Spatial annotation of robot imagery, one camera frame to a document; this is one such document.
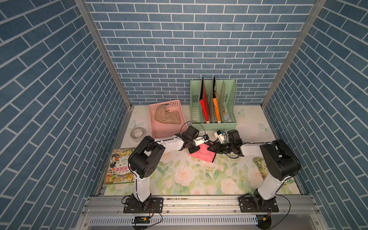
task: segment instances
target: children's book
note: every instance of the children's book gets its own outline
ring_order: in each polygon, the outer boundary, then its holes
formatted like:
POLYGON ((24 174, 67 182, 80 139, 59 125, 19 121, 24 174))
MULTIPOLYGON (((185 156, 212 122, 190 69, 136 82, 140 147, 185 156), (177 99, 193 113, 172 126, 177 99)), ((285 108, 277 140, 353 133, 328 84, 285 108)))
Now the children's book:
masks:
POLYGON ((105 185, 133 182, 134 175, 128 168, 128 158, 135 148, 113 148, 107 167, 105 185))

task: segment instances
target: book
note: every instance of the book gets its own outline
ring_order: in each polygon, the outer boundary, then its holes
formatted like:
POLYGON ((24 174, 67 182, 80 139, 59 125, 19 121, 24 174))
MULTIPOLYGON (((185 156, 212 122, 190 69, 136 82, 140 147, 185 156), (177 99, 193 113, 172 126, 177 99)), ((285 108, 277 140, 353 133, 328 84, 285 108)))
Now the book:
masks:
POLYGON ((201 103, 203 115, 205 116, 206 123, 209 123, 209 108, 207 103, 206 87, 204 79, 202 78, 201 94, 199 96, 199 102, 201 103))
POLYGON ((215 76, 213 76, 212 87, 213 87, 213 89, 212 89, 212 101, 213 101, 213 105, 215 106, 217 123, 221 123, 220 110, 219 110, 219 104, 218 104, 218 99, 217 99, 216 79, 215 79, 215 76))
POLYGON ((134 181, 134 175, 128 168, 128 158, 135 148, 113 148, 107 166, 105 185, 124 184, 134 181))

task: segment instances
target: black cable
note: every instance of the black cable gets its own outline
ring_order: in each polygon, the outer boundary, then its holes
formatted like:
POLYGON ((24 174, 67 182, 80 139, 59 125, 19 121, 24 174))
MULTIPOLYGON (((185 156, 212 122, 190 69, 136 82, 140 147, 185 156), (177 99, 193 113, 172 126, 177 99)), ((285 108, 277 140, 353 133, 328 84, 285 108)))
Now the black cable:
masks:
POLYGON ((209 142, 212 142, 212 143, 215 143, 216 141, 218 141, 219 139, 217 138, 215 141, 210 141, 210 140, 208 140, 209 142))
POLYGON ((286 197, 284 197, 283 195, 278 195, 278 194, 276 194, 276 196, 279 196, 279 197, 283 197, 283 198, 285 198, 288 202, 289 202, 289 211, 287 211, 287 213, 286 213, 286 215, 275 225, 275 226, 273 226, 273 227, 270 227, 268 230, 270 230, 270 229, 273 229, 274 227, 276 227, 279 223, 281 223, 281 221, 283 221, 286 217, 287 217, 287 215, 289 214, 289 212, 290 212, 290 209, 291 209, 291 203, 290 203, 290 200, 289 199, 287 199, 286 197))
POLYGON ((237 159, 237 158, 239 158, 239 156, 237 156, 237 157, 235 157, 235 158, 232 158, 232 157, 230 157, 227 153, 226 153, 226 155, 227 155, 227 157, 228 157, 228 158, 231 158, 231 159, 237 159))
POLYGON ((124 198, 125 197, 130 197, 130 196, 124 196, 122 199, 121 199, 121 203, 123 204, 123 205, 125 205, 125 203, 123 203, 123 200, 124 200, 124 198))
POLYGON ((242 141, 244 144, 264 144, 264 143, 268 143, 268 142, 244 142, 242 141))
POLYGON ((186 124, 186 123, 188 123, 188 122, 195 122, 196 124, 199 124, 200 126, 202 126, 202 129, 203 129, 203 131, 205 132, 205 135, 206 135, 206 130, 205 130, 205 128, 203 127, 203 125, 201 124, 201 123, 199 123, 199 122, 196 122, 196 121, 187 121, 187 122, 185 122, 184 124, 183 124, 183 126, 180 128, 180 131, 179 131, 179 134, 180 134, 180 132, 181 132, 181 129, 184 127, 184 125, 186 124))
POLYGON ((152 209, 153 211, 157 212, 157 213, 158 213, 158 214, 160 214, 160 216, 161 216, 161 220, 160 220, 159 222, 157 222, 157 223, 153 224, 153 225, 156 225, 156 224, 161 223, 161 222, 163 221, 163 216, 161 215, 161 213, 159 213, 156 209, 154 209, 154 208, 152 208, 152 207, 150 207, 150 206, 147 206, 147 207, 149 207, 149 208, 150 208, 150 209, 152 209))

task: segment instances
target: butterfly pattern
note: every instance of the butterfly pattern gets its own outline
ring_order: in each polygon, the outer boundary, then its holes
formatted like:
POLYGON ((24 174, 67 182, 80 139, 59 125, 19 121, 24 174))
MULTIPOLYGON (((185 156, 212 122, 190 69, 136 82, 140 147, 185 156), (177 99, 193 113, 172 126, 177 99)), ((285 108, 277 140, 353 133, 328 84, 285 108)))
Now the butterfly pattern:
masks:
POLYGON ((240 109, 239 111, 236 111, 234 109, 234 115, 235 115, 235 117, 238 117, 238 116, 245 117, 244 109, 240 109))
POLYGON ((144 122, 137 124, 135 120, 132 120, 132 122, 129 125, 129 128, 137 128, 137 127, 143 127, 143 126, 144 126, 144 122))
POLYGON ((267 127, 262 124, 262 123, 259 123, 258 125, 258 129, 261 131, 261 132, 268 132, 269 134, 272 134, 272 131, 271 131, 271 128, 270 127, 267 127))

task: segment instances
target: metal rail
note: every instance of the metal rail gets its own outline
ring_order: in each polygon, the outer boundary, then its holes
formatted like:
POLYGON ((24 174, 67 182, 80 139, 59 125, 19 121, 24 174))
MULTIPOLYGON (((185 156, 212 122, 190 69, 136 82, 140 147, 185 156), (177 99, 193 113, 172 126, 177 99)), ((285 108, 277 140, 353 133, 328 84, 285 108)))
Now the metal rail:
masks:
MULTIPOLYGON (((123 142, 125 132, 127 131, 127 128, 128 128, 128 125, 129 125, 130 117, 132 116, 133 108, 134 108, 134 106, 131 109, 128 109, 127 110, 127 113, 126 113, 126 115, 125 115, 125 117, 123 119, 123 122, 121 123, 121 127, 119 129, 119 133, 118 133, 118 135, 117 135, 117 137, 115 139, 114 148, 120 148, 121 143, 123 142)), ((106 175, 106 171, 107 171, 107 167, 108 167, 108 163, 109 162, 110 162, 110 159, 107 159, 107 162, 105 162, 105 166, 103 168, 100 181, 98 182, 96 191, 94 193, 95 196, 99 196, 101 194, 102 195, 105 194, 106 185, 103 185, 103 182, 105 180, 105 175, 106 175)))
POLYGON ((308 18, 305 23, 301 27, 297 38, 294 41, 293 46, 290 51, 287 53, 284 63, 281 65, 278 74, 276 75, 274 81, 272 82, 270 89, 266 93, 265 98, 263 98, 261 102, 262 108, 265 108, 267 103, 270 101, 273 92, 276 90, 279 85, 281 79, 284 77, 287 69, 289 68, 291 62, 293 61, 295 55, 297 54, 300 46, 303 44, 304 39, 306 38, 309 30, 312 28, 314 21, 317 19, 319 13, 321 12, 323 6, 325 5, 327 0, 316 0, 311 11, 309 12, 308 18))
MULTIPOLYGON (((313 215, 313 219, 320 220, 320 211, 311 195, 285 195, 290 203, 290 215, 313 215)), ((266 213, 241 213, 238 203, 239 195, 218 196, 160 196, 164 197, 162 215, 167 218, 173 216, 231 216, 252 217, 266 213)), ((137 214, 123 213, 124 204, 121 203, 122 196, 111 197, 89 197, 81 214, 76 229, 85 230, 93 219, 108 217, 133 217, 137 214)), ((279 212, 273 215, 285 215, 289 210, 289 203, 282 197, 276 198, 279 212)))
POLYGON ((128 95, 124 90, 123 84, 119 78, 118 73, 116 72, 113 62, 111 61, 111 58, 110 58, 109 53, 107 52, 106 46, 102 41, 100 33, 98 32, 96 24, 88 9, 86 1, 85 0, 75 0, 75 4, 77 5, 78 10, 81 12, 82 18, 84 19, 84 22, 86 23, 89 31, 91 32, 91 36, 94 42, 96 43, 97 48, 100 51, 101 56, 103 60, 105 61, 106 66, 110 71, 111 77, 113 78, 121 96, 123 97, 125 104, 127 105, 128 109, 130 109, 132 107, 132 104, 130 103, 128 95))

